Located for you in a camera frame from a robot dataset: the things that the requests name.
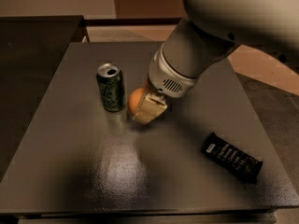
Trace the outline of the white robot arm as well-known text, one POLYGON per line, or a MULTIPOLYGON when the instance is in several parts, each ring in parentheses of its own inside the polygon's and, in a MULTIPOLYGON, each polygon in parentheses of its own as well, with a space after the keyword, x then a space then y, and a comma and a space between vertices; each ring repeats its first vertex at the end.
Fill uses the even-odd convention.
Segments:
POLYGON ((238 46, 258 49, 294 70, 299 64, 299 0, 183 0, 186 16, 153 56, 147 86, 133 91, 128 111, 147 124, 201 74, 238 46))

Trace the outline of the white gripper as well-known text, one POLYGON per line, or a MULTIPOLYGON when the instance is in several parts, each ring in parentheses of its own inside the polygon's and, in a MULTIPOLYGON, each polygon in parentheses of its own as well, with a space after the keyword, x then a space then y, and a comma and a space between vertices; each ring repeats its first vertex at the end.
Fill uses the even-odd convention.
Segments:
POLYGON ((165 96, 181 98, 192 89, 198 78, 185 77, 177 72, 164 56, 164 46, 161 46, 149 64, 148 82, 154 91, 146 89, 139 105, 132 115, 133 120, 148 124, 158 118, 166 109, 165 96))

